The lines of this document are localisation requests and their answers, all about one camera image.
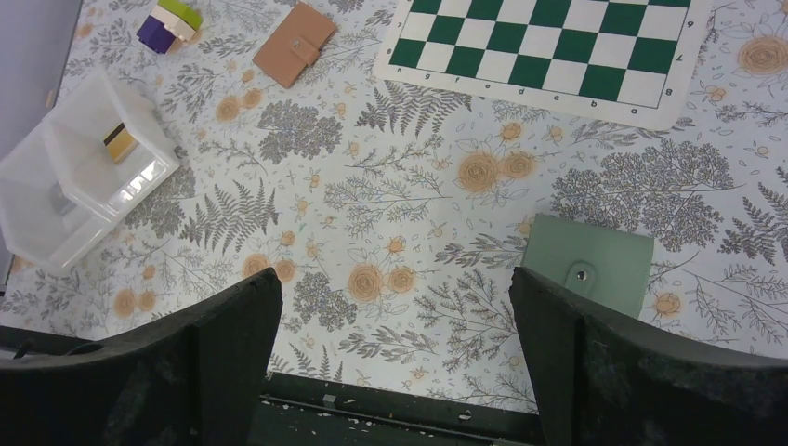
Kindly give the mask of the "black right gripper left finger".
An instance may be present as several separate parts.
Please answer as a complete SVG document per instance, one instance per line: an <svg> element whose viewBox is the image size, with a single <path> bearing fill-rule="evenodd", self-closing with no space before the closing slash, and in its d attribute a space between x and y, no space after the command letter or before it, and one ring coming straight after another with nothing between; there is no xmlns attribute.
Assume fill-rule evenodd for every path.
<svg viewBox="0 0 788 446"><path fill-rule="evenodd" d="M282 314L264 269L99 341L5 329L5 445L244 445Z"/></svg>

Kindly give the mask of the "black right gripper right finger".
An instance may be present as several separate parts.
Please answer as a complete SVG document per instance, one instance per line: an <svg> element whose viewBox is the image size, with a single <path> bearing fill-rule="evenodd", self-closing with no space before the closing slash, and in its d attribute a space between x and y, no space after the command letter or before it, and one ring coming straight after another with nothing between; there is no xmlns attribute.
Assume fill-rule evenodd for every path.
<svg viewBox="0 0 788 446"><path fill-rule="evenodd" d="M530 269L509 296L548 444L786 443L786 360L671 334Z"/></svg>

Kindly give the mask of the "green card holder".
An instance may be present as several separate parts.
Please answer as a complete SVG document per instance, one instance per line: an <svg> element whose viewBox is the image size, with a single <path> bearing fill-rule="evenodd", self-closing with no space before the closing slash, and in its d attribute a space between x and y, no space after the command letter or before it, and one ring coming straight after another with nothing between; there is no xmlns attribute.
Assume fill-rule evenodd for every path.
<svg viewBox="0 0 788 446"><path fill-rule="evenodd" d="M521 266L597 304L637 318L653 250L651 237L539 214Z"/></svg>

